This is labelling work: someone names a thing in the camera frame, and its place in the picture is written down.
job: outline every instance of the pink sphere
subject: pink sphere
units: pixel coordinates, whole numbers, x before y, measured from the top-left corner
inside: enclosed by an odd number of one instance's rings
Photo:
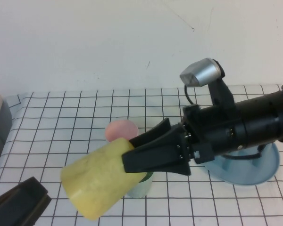
[[[113,121],[105,129],[105,137],[108,142],[112,142],[120,137],[130,140],[137,135],[138,128],[130,120]]]

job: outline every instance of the black object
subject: black object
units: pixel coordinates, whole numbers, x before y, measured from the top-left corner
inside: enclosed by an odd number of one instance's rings
[[[0,226],[33,226],[51,201],[34,177],[0,196]]]
[[[123,154],[126,172],[163,171],[189,175],[188,161],[197,164],[223,155],[232,160],[259,158],[264,146],[283,142],[283,90],[235,103],[221,78],[208,84],[213,106],[183,108],[182,122],[170,126],[165,119],[152,130],[130,140],[135,149]],[[258,153],[231,156],[228,153],[257,146]]]

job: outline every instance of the black cable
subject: black cable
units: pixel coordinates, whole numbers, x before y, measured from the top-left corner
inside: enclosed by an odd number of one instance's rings
[[[234,156],[234,155],[228,155],[224,154],[222,157],[225,159],[231,159],[231,160],[251,160],[251,159],[258,159],[262,156],[262,151],[266,147],[267,144],[265,145],[259,145],[257,148],[258,153],[256,154],[250,154],[250,155],[240,155],[240,156]]]
[[[187,88],[186,85],[184,85],[184,94],[185,94],[185,97],[188,99],[189,103],[190,103],[191,105],[193,105],[194,103],[193,103],[193,101],[190,99],[190,97],[189,97],[189,95],[188,95],[188,88]]]

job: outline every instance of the white table surface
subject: white table surface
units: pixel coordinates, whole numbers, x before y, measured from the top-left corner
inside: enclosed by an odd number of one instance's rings
[[[231,86],[236,101],[279,90],[277,85]],[[191,99],[211,105],[208,88],[191,89]],[[164,117],[180,121],[188,104],[183,89],[133,89],[29,93],[21,99],[0,158],[0,195],[34,176],[52,198],[37,226],[283,226],[283,144],[281,166],[258,186],[233,186],[203,166],[191,164],[191,176],[155,173],[146,198],[125,196],[99,220],[88,221],[67,199],[60,183],[63,166],[107,142],[110,121],[130,119],[140,133]]]

